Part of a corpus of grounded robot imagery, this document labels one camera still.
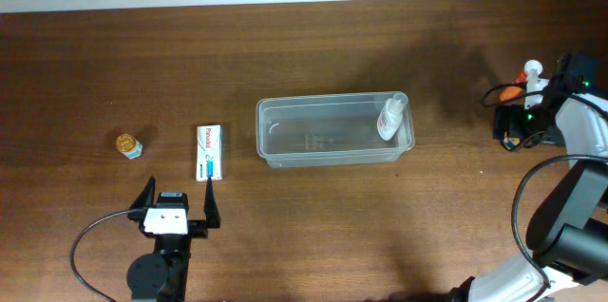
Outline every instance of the white bottle with red text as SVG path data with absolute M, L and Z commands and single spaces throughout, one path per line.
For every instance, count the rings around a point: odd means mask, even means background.
M 383 140 L 390 141 L 401 126 L 403 109 L 407 103 L 408 97 L 403 93 L 397 93 L 384 104 L 380 117 L 378 117 L 378 133 Z

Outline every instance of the white cap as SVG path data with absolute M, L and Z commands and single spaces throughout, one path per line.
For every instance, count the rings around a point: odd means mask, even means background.
M 399 114 L 403 112 L 403 109 L 408 103 L 408 97 L 403 93 L 397 93 L 392 97 L 392 101 L 389 103 L 389 113 Z
M 530 60 L 523 65 L 523 71 L 528 77 L 539 76 L 542 73 L 542 65 L 536 60 Z

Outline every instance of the gray plastic bin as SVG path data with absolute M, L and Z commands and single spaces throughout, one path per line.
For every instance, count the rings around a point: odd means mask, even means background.
M 399 92 L 262 99 L 257 103 L 257 152 L 273 168 L 397 160 L 414 146 L 409 102 L 390 141 L 376 123 Z

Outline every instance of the storage box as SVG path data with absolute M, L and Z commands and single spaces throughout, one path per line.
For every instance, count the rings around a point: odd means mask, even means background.
M 197 127 L 197 144 L 197 180 L 207 181 L 208 170 L 211 179 L 221 179 L 221 126 Z
M 398 92 L 263 99 L 257 103 L 257 152 L 273 168 L 397 160 L 414 145 L 409 103 L 389 141 L 376 123 Z

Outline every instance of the wooden table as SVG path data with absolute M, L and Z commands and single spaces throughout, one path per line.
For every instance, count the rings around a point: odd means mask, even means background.
M 563 154 L 491 139 L 481 94 L 531 58 L 608 52 L 608 0 L 381 0 L 0 15 L 0 299 L 98 301 L 72 275 L 89 222 L 127 208 L 148 177 L 190 198 L 197 125 L 224 127 L 222 226 L 192 244 L 189 301 L 362 301 L 444 293 L 517 252 L 523 174 Z M 416 145 L 398 161 L 271 169 L 256 151 L 262 98 L 403 90 Z M 129 132 L 143 155 L 114 146 Z M 530 183 L 522 231 L 565 173 Z M 153 241 L 125 217 L 87 235 L 77 264 L 128 300 Z M 558 294 L 600 301 L 598 282 Z

